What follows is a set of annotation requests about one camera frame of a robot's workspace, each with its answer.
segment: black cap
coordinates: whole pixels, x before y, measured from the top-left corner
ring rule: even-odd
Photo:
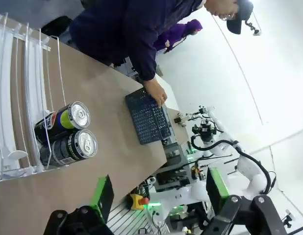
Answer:
[[[227,20],[227,27],[231,33],[241,34],[242,21],[247,21],[253,12],[253,3],[249,0],[237,0],[239,12],[235,15],[235,20]]]

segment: green led light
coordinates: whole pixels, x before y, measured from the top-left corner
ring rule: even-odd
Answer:
[[[158,207],[160,205],[161,205],[161,203],[159,203],[159,202],[158,203],[149,203],[148,204],[149,207]]]

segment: black mesh basket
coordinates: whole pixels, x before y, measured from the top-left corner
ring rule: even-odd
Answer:
[[[141,144],[168,138],[171,135],[165,113],[156,101],[141,88],[126,96],[134,127]]]

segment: screw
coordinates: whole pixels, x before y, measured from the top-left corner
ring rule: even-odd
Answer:
[[[82,211],[83,214],[86,214],[88,212],[88,210],[86,208],[82,208],[81,211]]]
[[[265,199],[262,198],[262,197],[259,197],[259,198],[258,198],[258,201],[259,201],[260,203],[263,203],[263,202],[265,202]]]
[[[234,202],[234,203],[237,203],[239,201],[239,199],[237,197],[232,197],[231,201]]]

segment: black can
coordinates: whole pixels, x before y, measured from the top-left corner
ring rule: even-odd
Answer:
[[[72,132],[82,130],[89,123],[89,111],[83,103],[77,101],[69,104],[58,112],[53,112],[46,117],[49,141],[51,143]],[[48,142],[44,119],[35,125],[34,131],[39,143],[46,144]]]
[[[94,134],[85,129],[56,140],[50,148],[49,165],[63,166],[93,157],[98,147]],[[44,166],[48,165],[49,155],[49,147],[43,146],[40,149],[40,160]]]

